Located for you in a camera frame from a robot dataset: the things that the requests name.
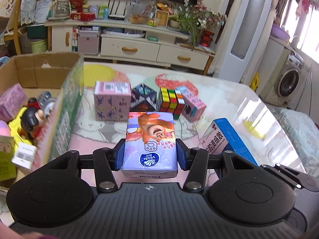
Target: light blue bedding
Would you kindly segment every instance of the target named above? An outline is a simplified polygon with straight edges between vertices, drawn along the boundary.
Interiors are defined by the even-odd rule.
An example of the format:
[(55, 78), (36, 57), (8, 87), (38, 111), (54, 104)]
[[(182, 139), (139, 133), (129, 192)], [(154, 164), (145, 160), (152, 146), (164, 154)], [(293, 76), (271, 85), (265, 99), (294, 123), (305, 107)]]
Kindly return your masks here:
[(319, 179), (319, 130), (309, 116), (284, 108), (274, 108), (275, 116), (295, 147), (306, 172)]

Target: picture frame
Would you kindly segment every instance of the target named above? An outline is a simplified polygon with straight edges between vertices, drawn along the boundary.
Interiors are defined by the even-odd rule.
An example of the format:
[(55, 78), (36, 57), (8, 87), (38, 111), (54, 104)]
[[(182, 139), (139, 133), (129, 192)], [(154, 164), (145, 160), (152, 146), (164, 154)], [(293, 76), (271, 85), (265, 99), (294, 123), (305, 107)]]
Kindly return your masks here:
[(167, 27), (168, 15), (169, 15), (169, 12), (167, 11), (156, 10), (155, 18), (159, 20), (159, 26), (162, 26), (165, 28)]

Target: blue medicine box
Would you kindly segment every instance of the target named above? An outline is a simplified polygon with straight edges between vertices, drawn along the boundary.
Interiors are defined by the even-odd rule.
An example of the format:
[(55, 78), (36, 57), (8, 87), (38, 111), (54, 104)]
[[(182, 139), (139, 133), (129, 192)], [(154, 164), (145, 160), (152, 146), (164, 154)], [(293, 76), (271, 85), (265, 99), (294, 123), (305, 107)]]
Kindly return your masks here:
[(231, 150), (258, 165), (253, 156), (226, 118), (215, 119), (199, 141), (198, 147), (206, 149), (210, 154), (219, 155)]

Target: drawer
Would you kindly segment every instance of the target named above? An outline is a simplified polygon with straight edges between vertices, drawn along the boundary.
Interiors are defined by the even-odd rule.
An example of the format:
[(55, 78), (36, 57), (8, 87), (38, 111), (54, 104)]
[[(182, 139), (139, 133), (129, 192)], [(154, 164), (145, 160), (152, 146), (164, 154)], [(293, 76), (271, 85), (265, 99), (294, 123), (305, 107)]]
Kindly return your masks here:
[(157, 62), (204, 70), (208, 55), (182, 48), (161, 45)]
[(102, 38), (101, 56), (123, 57), (156, 62), (160, 45), (116, 38)]

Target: white tv cabinet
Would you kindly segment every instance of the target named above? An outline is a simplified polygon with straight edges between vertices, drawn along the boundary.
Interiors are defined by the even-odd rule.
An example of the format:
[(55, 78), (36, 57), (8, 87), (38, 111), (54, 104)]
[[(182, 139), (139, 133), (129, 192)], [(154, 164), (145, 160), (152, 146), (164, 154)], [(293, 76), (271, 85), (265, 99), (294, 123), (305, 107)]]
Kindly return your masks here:
[(85, 54), (85, 58), (109, 59), (113, 62), (121, 60), (167, 68), (173, 64), (202, 70), (203, 75), (207, 74), (214, 58), (213, 54), (191, 51), (188, 48), (176, 45), (176, 38), (187, 40), (189, 36), (170, 28), (131, 24), (118, 20), (52, 21), (44, 23), (44, 26), (48, 27), (49, 49), (52, 42), (52, 51), (54, 52), (72, 51), (71, 41), (74, 26), (129, 28), (146, 31), (146, 38), (148, 36), (158, 38), (158, 42), (153, 42), (146, 38), (136, 39), (102, 34), (101, 52), (98, 55)]

